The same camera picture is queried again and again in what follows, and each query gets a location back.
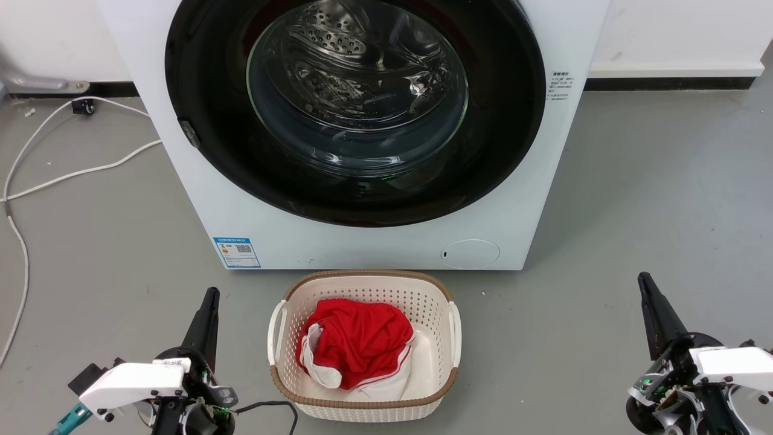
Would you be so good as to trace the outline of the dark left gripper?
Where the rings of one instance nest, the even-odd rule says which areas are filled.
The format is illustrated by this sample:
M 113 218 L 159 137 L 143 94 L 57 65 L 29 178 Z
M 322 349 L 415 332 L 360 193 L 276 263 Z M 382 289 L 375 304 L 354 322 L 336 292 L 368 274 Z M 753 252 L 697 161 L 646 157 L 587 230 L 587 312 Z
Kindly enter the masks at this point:
M 220 290 L 208 288 L 191 320 L 182 347 L 166 350 L 159 360 L 188 358 L 190 369 L 177 393 L 154 395 L 151 435 L 234 435 L 235 418 L 228 409 L 238 402 L 234 389 L 214 376 L 220 326 Z

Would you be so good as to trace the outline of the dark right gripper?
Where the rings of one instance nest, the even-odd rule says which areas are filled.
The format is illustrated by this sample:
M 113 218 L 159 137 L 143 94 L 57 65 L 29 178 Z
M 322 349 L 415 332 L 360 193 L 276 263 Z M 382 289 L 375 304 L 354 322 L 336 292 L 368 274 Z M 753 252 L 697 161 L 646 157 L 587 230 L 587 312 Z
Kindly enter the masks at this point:
M 671 343 L 687 336 L 687 328 L 649 272 L 638 275 L 638 286 L 653 363 L 627 391 L 630 424 L 644 435 L 757 435 L 734 406 L 739 385 L 696 378 L 691 350 L 718 350 L 720 341 L 691 333 Z

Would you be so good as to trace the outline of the white front-load washing machine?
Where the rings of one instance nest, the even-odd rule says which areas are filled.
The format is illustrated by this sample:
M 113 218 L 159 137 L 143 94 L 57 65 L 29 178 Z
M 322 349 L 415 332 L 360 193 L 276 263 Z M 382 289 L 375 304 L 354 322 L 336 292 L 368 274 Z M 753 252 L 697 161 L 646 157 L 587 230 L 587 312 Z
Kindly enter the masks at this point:
M 501 252 L 485 269 L 516 271 L 524 267 L 543 214 L 611 0 L 519 0 L 543 55 L 546 87 L 550 72 L 571 71 L 576 80 L 572 96 L 545 99 L 533 145 L 488 195 L 452 214 L 396 227 L 314 221 L 241 190 L 191 145 L 172 107 L 165 44 L 181 0 L 96 2 L 213 246 L 213 237 L 246 237 L 262 269 L 440 270 L 452 269 L 441 260 L 443 248 L 457 240 L 481 239 Z

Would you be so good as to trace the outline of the round black glass washer door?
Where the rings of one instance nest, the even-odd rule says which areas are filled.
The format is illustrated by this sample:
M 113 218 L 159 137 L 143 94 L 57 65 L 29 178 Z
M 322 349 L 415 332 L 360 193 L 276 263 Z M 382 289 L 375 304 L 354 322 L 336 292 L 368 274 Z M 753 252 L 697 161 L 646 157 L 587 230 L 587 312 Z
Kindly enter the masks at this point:
M 488 195 L 522 162 L 544 115 L 545 67 L 519 0 L 381 0 L 450 42 L 466 99 L 418 121 L 359 132 L 322 124 L 275 89 L 253 47 L 313 0 L 181 0 L 165 79 L 191 145 L 271 207 L 349 227 L 414 225 Z

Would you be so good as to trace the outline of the blue energy label sticker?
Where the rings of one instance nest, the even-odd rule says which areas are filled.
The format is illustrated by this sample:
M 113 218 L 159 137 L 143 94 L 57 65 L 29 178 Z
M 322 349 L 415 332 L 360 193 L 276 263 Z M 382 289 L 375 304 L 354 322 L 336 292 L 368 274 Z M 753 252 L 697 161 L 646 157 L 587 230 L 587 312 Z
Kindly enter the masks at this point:
M 227 269 L 261 269 L 250 239 L 213 237 L 213 243 Z

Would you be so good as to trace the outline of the red and white garment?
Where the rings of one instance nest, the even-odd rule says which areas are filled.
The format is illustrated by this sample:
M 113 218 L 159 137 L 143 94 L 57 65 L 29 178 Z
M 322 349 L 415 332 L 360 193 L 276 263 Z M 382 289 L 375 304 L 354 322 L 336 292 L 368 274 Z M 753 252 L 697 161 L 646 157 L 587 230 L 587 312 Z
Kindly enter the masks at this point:
M 295 360 L 323 388 L 398 401 L 408 385 L 414 338 L 413 325 L 395 306 L 321 300 L 301 328 Z

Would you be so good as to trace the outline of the round white filter cover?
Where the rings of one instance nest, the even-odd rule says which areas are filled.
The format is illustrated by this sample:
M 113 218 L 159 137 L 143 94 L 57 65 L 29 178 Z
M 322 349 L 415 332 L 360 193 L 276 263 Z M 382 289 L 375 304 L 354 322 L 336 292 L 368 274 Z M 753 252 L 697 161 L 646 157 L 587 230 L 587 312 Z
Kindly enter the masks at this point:
M 441 251 L 441 260 L 452 269 L 485 269 L 494 264 L 500 256 L 497 245 L 488 240 L 457 240 Z

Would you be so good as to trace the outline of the cream plastic laundry basket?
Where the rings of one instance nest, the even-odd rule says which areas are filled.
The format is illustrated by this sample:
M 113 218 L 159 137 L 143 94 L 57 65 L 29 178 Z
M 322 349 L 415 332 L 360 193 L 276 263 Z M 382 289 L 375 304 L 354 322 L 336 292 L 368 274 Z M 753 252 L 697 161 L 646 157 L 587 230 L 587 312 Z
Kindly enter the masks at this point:
M 302 327 L 321 300 L 348 299 L 394 306 L 411 323 L 409 372 L 400 396 L 325 388 L 295 358 Z M 302 278 L 273 310 L 267 337 L 271 377 L 279 393 L 311 417 L 376 424 L 429 416 L 452 388 L 461 361 L 461 317 L 452 294 L 433 276 L 398 270 L 339 270 Z

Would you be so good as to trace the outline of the small black text sticker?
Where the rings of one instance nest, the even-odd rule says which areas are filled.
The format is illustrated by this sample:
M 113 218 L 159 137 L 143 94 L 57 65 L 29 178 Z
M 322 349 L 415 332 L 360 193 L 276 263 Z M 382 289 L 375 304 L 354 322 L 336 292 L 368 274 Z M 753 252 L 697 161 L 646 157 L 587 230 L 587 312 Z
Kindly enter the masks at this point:
M 547 76 L 546 101 L 563 102 L 572 96 L 575 77 L 571 71 L 552 71 Z

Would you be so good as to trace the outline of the stainless steel washer drum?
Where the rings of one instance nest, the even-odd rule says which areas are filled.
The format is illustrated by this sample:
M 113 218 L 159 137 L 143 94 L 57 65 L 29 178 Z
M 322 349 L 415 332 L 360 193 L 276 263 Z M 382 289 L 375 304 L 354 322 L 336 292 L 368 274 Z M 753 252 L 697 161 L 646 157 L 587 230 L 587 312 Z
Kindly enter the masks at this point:
M 268 25 L 253 52 L 287 102 L 351 131 L 398 129 L 466 99 L 450 42 L 381 0 L 301 3 Z

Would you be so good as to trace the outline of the grey metal floor bracket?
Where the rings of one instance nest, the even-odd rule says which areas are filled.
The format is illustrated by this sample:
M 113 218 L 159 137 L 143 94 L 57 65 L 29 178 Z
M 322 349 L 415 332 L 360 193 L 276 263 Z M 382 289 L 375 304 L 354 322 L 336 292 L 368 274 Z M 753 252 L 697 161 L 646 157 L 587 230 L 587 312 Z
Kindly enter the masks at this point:
M 63 78 L 28 76 L 22 72 L 0 71 L 0 82 L 9 94 L 82 94 L 89 91 L 91 83 L 75 82 Z

